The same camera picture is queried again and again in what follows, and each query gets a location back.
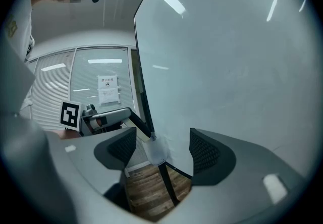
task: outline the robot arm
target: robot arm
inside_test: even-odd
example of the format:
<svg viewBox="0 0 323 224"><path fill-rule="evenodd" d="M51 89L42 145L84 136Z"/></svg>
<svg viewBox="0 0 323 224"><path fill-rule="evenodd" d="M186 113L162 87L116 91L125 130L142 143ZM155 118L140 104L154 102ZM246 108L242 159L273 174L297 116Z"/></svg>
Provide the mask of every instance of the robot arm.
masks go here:
<svg viewBox="0 0 323 224"><path fill-rule="evenodd" d="M137 137L143 142L147 142L151 138L148 127L128 107L98 114L92 104L84 108L81 103L63 100L60 119L61 126L75 130L81 136L94 135L100 131L105 132L106 127L123 122L127 127L136 127Z"/></svg>

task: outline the wooden floor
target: wooden floor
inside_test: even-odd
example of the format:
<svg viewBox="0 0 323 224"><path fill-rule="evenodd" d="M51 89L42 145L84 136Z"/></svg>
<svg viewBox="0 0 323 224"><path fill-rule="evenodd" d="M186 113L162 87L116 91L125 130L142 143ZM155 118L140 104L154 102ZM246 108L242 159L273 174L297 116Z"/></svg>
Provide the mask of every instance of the wooden floor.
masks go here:
<svg viewBox="0 0 323 224"><path fill-rule="evenodd" d="M169 167L167 170L176 196L182 201L189 193L191 180ZM129 175L127 190L135 215L155 222L174 209L158 167L148 165Z"/></svg>

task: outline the ceiling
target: ceiling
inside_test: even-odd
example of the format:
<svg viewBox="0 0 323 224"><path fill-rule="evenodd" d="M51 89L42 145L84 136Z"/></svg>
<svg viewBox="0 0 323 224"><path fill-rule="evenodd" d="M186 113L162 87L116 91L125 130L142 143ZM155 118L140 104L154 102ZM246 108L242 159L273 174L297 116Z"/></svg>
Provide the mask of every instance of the ceiling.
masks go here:
<svg viewBox="0 0 323 224"><path fill-rule="evenodd" d="M95 4L91 0L73 4L41 1L33 8L32 35L37 42L43 42L91 29L134 31L133 17L141 1L100 0Z"/></svg>

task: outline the printed notice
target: printed notice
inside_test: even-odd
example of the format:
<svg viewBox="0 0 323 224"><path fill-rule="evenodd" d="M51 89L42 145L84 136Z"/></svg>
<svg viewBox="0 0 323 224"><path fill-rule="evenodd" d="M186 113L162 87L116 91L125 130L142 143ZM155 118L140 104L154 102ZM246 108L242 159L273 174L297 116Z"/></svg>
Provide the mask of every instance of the printed notice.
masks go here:
<svg viewBox="0 0 323 224"><path fill-rule="evenodd" d="M117 88L117 76L98 76L98 88L99 89L109 89L109 88Z"/></svg>
<svg viewBox="0 0 323 224"><path fill-rule="evenodd" d="M118 88L99 89L99 103L119 102Z"/></svg>

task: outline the white paper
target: white paper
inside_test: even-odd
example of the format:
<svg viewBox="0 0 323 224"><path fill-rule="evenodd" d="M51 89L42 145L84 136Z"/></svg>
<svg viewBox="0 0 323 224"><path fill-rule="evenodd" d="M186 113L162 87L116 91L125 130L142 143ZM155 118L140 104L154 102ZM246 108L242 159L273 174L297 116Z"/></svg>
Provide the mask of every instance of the white paper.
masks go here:
<svg viewBox="0 0 323 224"><path fill-rule="evenodd" d="M73 150L76 150L76 147L74 145L70 145L70 146L65 147L66 152L71 152Z"/></svg>
<svg viewBox="0 0 323 224"><path fill-rule="evenodd" d="M99 89L99 103L119 102L118 88Z"/></svg>
<svg viewBox="0 0 323 224"><path fill-rule="evenodd" d="M117 76L98 76L98 89L117 88Z"/></svg>

